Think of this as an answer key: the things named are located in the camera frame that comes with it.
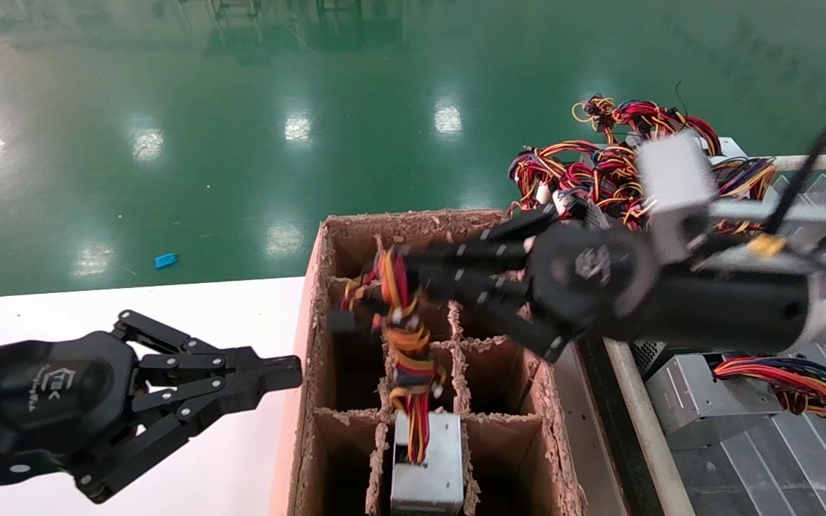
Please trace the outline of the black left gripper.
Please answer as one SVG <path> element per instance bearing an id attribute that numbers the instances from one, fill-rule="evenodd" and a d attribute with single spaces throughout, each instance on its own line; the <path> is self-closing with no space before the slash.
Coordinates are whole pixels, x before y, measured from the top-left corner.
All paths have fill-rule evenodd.
<path id="1" fill-rule="evenodd" d="M 138 361 L 127 343 L 154 353 Z M 148 384 L 177 389 L 127 407 L 135 367 Z M 302 382 L 296 355 L 217 348 L 133 310 L 119 314 L 112 336 L 0 345 L 0 484 L 73 471 L 89 500 L 106 502 L 221 417 Z M 144 430 L 129 438 L 133 426 Z"/>

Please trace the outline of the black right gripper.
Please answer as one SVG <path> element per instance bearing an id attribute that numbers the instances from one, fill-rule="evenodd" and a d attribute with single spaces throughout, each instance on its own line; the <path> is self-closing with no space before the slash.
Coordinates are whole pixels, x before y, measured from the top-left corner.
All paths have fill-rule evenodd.
<path id="1" fill-rule="evenodd" d="M 558 221 L 546 204 L 461 242 L 407 247 L 400 255 L 421 277 L 415 284 L 426 297 L 458 302 L 542 360 L 559 360 L 587 331 L 622 342 L 661 340 L 651 308 L 661 274 L 652 236 Z M 503 278 L 424 278 L 428 267 L 498 274 L 521 270 L 527 260 L 530 297 L 525 283 Z M 527 306 L 530 317 L 521 314 Z"/>

